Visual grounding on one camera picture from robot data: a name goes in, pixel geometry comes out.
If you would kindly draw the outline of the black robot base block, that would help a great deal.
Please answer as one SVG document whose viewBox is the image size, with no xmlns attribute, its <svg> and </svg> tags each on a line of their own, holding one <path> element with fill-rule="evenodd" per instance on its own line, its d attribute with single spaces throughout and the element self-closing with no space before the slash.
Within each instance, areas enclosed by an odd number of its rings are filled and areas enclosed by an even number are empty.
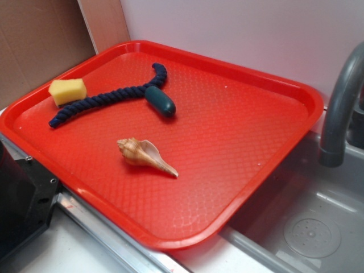
<svg viewBox="0 0 364 273">
<path fill-rule="evenodd" d="M 49 228 L 59 179 L 1 144 L 1 262 Z"/>
</svg>

